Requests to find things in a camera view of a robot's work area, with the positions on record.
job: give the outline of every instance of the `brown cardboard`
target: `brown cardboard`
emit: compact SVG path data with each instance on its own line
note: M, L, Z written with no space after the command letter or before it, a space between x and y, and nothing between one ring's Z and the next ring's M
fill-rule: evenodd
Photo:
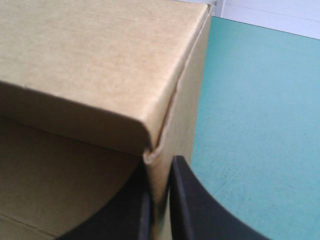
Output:
M207 9L172 0L1 1L0 113L122 152L153 149Z
M46 172L43 166L53 164L51 156L69 162L71 168L78 165L80 153L91 152L101 160L95 166L123 171L106 195L90 199L87 211L77 213L63 203L39 203L39 208L49 206L50 214L57 216L68 210L70 225L63 225L63 220L50 222L46 211L35 214L34 206L28 205L27 198L31 202L46 192L45 184L43 189L35 185L21 192L19 185L9 188L9 183L0 182L0 221L6 231L16 226L17 233L37 238L59 236L105 204L143 156L154 203L153 238L169 240L168 174L173 155L188 160L191 156L210 6L173 0L5 0L0 2L0 15L0 116L31 126L0 119L0 128L7 132L2 141L16 136L0 145L0 169L1 164L9 168L0 178L11 179L10 184L24 183L24 178L33 183L43 177L38 172ZM72 151L65 152L66 142ZM25 155L35 161L28 167L21 165ZM86 161L92 164L83 157L81 166ZM27 172L17 174L16 169ZM58 175L64 172L54 170ZM91 175L87 177L85 189L90 189ZM109 177L115 177L111 170L96 188ZM60 191L64 181L62 177L53 189ZM70 196L64 191L71 200L74 192ZM27 201L11 199L16 192Z
M71 230L119 191L140 160L0 117L0 239Z

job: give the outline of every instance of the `box side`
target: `box side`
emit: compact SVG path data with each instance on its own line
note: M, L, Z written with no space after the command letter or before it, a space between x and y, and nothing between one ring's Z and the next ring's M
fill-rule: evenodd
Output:
M0 236L62 235L100 210L140 161L0 117Z
M136 119L3 81L0 116L136 156L150 146L148 131Z
M143 155L154 203L154 239L171 238L169 212L165 209L172 158L174 155L183 155L190 161L192 155L198 100L211 23L210 12L209 7L177 82L159 145L154 151L146 151Z

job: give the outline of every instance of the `teal table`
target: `teal table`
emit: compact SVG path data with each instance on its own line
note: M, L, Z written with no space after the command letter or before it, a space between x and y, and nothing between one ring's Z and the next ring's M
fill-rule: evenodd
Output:
M191 168L265 236L320 239L320 40L213 18Z

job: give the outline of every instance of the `black plastic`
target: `black plastic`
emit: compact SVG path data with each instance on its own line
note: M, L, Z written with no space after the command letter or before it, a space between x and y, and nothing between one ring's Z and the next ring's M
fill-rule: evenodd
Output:
M170 217L173 240L267 240L223 208L204 189L183 156L170 172Z
M146 171L141 163L108 204L57 240L148 240L150 205Z

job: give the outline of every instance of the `corrugated cardboard edge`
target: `corrugated cardboard edge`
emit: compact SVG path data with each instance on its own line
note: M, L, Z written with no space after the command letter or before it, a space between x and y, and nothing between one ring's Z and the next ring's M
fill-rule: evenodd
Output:
M184 155L190 161L192 154L211 8L208 6L202 23L195 32L196 39L178 77L158 146L153 151L146 150L143 154L153 200L152 235L155 240L171 238L170 228L168 223L164 223L164 219L166 218L165 222L169 221L166 201L172 158L174 155Z
M141 156L146 146L152 148L149 132L137 119L1 79L0 115L44 132L135 156Z

